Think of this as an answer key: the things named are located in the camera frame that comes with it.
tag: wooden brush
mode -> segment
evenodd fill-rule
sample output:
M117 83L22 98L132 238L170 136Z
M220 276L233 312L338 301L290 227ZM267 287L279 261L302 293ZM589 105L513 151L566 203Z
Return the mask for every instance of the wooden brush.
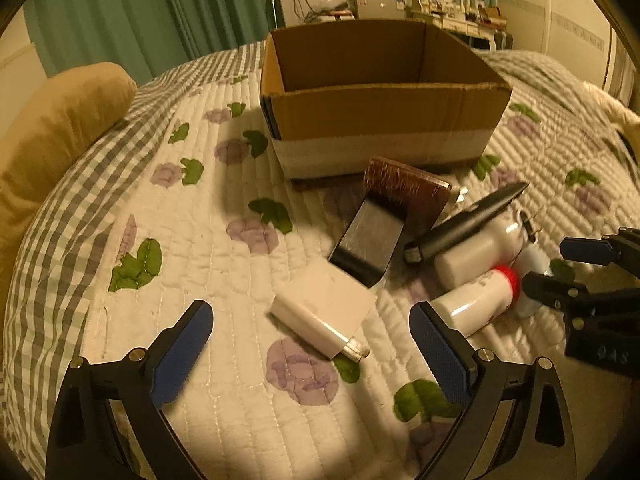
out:
M375 157L364 176L366 195L329 262L365 286L384 275L407 222L431 229L458 193L431 173Z
M450 210L460 189L434 174L375 156L364 174L366 192L374 192L407 212L411 224L430 229L444 210Z

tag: gingham pattern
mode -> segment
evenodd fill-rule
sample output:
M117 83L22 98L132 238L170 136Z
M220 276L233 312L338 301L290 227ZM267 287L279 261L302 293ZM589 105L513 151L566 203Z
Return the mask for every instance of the gingham pattern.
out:
M584 116L588 123L608 128L604 114L586 98L582 82L552 58L521 50L477 53L494 69L525 82L576 117Z
M124 120L66 173L27 232L6 308L0 406L5 439L37 478L44 476L56 394L79 349L87 298L118 208L180 99L196 86L254 72L263 46L211 54L140 87Z

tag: pillow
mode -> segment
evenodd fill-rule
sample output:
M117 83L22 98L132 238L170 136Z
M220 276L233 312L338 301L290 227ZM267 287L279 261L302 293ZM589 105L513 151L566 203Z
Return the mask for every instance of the pillow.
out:
M135 92L113 63L67 70L44 82L0 139L0 327L31 221L66 171L124 117Z
M597 86L586 81L582 84L596 100L613 127L622 134L623 139L626 140L625 145L628 143L626 148L637 160L640 157L640 117Z

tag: white container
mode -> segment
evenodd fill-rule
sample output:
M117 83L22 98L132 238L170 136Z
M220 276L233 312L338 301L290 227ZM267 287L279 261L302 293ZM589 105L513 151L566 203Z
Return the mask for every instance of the white container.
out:
M430 301L430 305L449 328L469 337L507 310L519 291L516 273L498 266Z
M498 265L509 265L527 240L511 214L500 215L478 233L438 254L434 266L445 290L453 290Z
M550 265L551 260L545 251L543 251L539 245L532 244L522 250L511 266L511 269L513 269L520 280L522 280L530 272L551 276ZM520 319L525 319L533 316L541 306L542 303L539 301L532 300L525 294L521 294L513 304L513 309Z
M277 288L271 313L327 358L358 362L369 348L353 335L375 304L366 286L317 257Z

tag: quilted bedspread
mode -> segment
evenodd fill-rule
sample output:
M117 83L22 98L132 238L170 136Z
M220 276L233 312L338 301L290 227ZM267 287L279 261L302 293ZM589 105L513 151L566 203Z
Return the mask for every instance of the quilted bedspread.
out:
M640 224L634 174L621 164L616 133L594 112L582 113L580 100L519 82L511 61L502 58L514 85L510 107L478 164L455 175L470 190L465 203L530 182L515 206L534 216L553 272L588 285L624 284L610 269L572 266L558 253L565 236ZM428 299L432 277L396 254L356 334L371 348L360 365L318 357L266 315L279 283L329 254L362 190L292 190L268 139L259 80L258 71L208 83L178 104L110 231L81 354L119 360L148 346L191 301L205 300L214 309L211 338L164 412L207 478L413 478L457 413L408 330L409 309ZM583 478L622 420L629 382L566 359L561 319L546 308L524 322L507 313L471 343L504 360L554 361Z
M80 350L114 216L154 158L182 98L205 83L254 72L263 48L254 43L215 52L141 86L123 121L67 171L34 218L15 265L0 368L2 432L34 478L44 478L56 397Z

